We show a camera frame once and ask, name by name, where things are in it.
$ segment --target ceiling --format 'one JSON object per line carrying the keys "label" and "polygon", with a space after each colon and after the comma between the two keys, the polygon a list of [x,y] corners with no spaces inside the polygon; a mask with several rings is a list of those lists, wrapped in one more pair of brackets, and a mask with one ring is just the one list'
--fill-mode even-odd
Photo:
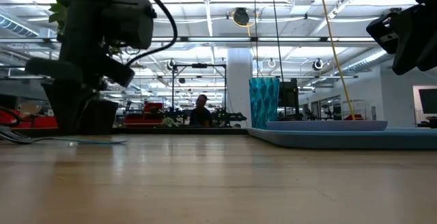
{"label": "ceiling", "polygon": [[[180,36],[198,37],[276,37],[277,32],[282,38],[289,37],[328,37],[328,28],[324,23],[324,8],[322,0],[275,0],[276,7],[273,7],[272,0],[162,0],[173,17],[178,23]],[[55,37],[57,25],[48,23],[48,16],[51,14],[49,4],[55,0],[0,0],[0,15],[10,18],[26,28],[38,32],[39,37]],[[414,5],[415,0],[326,0],[327,12],[330,15],[332,33],[334,37],[360,37],[368,38],[366,26],[375,18],[389,12],[391,8],[406,9]],[[154,24],[154,37],[169,37],[172,35],[170,24],[160,8],[154,4],[158,12],[158,19]],[[248,29],[238,27],[232,20],[232,12],[236,8],[246,8],[251,20],[255,19],[255,12],[258,14],[257,25]],[[274,9],[276,9],[278,23],[275,23]],[[14,33],[9,29],[0,28],[0,38],[24,38],[22,35]],[[26,56],[51,57],[57,59],[59,45],[51,44],[25,44],[25,43],[1,43],[0,50],[3,53],[13,51]],[[177,43],[170,51],[157,53],[152,57],[142,59],[139,64],[141,68],[136,68],[139,76],[140,72],[146,71],[146,75],[168,75],[166,65],[170,59],[178,64],[191,63],[212,63],[225,64],[227,61],[227,49],[236,47],[235,44],[213,42],[203,44]],[[343,43],[337,47],[339,62],[344,64],[355,57],[371,51],[377,47],[375,44],[347,44]],[[277,68],[279,52],[274,44],[263,44],[260,42],[258,49],[253,49],[254,59],[258,59],[260,70],[264,75],[276,75],[280,72]],[[123,53],[117,59],[126,61],[132,57],[128,53]],[[7,57],[0,53],[0,64],[10,64]],[[321,73],[331,71],[335,67],[333,52],[330,44],[310,45],[299,44],[281,45],[281,60],[283,61],[284,74],[295,75],[314,75],[312,63],[316,59],[321,59],[325,63]],[[216,70],[186,69],[184,74],[217,74]],[[164,85],[162,81],[149,78],[137,78],[133,81],[135,85],[152,88],[153,84]],[[186,85],[215,85],[223,83],[220,78],[186,81]]]}

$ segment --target black cable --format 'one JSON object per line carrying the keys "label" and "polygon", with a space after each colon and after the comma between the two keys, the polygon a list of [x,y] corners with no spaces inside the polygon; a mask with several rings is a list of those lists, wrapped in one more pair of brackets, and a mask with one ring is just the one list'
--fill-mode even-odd
{"label": "black cable", "polygon": [[15,122],[13,122],[13,123],[10,123],[10,124],[3,124],[3,123],[0,123],[0,126],[8,126],[8,127],[15,127],[15,126],[18,126],[18,125],[20,125],[20,123],[21,123],[21,118],[17,115],[17,114],[15,114],[13,111],[11,111],[10,109],[7,109],[7,108],[5,108],[5,107],[0,107],[0,111],[2,111],[2,112],[4,112],[4,113],[7,113],[8,115],[11,115],[13,118],[15,118]]}
{"label": "black cable", "polygon": [[257,78],[259,77],[259,59],[258,59],[258,23],[257,23],[257,0],[254,0],[254,4],[255,4],[255,37],[257,39],[257,41],[255,42],[256,44],[256,48],[257,48]]}
{"label": "black cable", "polygon": [[161,0],[154,0],[154,1],[161,8],[161,10],[164,12],[165,16],[169,19],[169,21],[171,23],[171,27],[173,29],[173,39],[170,41],[170,43],[166,44],[165,46],[148,51],[146,53],[142,53],[142,54],[134,57],[126,64],[127,66],[131,66],[134,62],[136,62],[136,60],[141,59],[145,56],[148,56],[148,55],[151,55],[154,53],[158,53],[160,51],[163,51],[163,50],[166,50],[166,49],[172,47],[176,43],[176,41],[178,40],[178,28],[176,27],[176,22],[175,22],[174,18],[172,17],[169,10],[165,7],[164,3],[162,3]]}
{"label": "black cable", "polygon": [[282,98],[284,100],[284,114],[287,117],[287,94],[285,93],[285,82],[284,82],[284,73],[282,69],[282,57],[281,57],[281,44],[279,43],[279,30],[278,30],[278,16],[276,13],[276,3],[273,0],[273,9],[274,9],[274,21],[276,23],[276,37],[278,42],[278,52],[279,52],[279,66],[281,67],[281,78],[282,78]]}

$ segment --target table surface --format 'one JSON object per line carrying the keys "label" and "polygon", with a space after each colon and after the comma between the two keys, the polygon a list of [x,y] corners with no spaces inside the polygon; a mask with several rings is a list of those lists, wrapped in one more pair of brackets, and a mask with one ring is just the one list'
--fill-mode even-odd
{"label": "table surface", "polygon": [[94,139],[123,138],[0,141],[0,223],[437,223],[437,152],[291,150],[244,135]]}

